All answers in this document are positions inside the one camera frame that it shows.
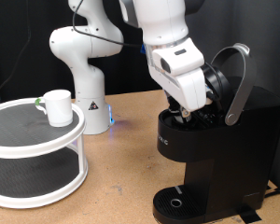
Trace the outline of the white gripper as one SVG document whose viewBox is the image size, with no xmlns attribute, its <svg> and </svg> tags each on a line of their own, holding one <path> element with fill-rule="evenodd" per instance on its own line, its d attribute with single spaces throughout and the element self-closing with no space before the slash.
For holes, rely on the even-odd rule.
<svg viewBox="0 0 280 224">
<path fill-rule="evenodd" d="M 196 111 L 208 103 L 207 88 L 201 68 L 177 77 L 165 75 L 152 66 L 148 69 L 151 77 L 170 94 L 167 96 L 167 101 L 171 113 L 180 112 L 183 118 L 187 118 L 192 111 Z"/>
</svg>

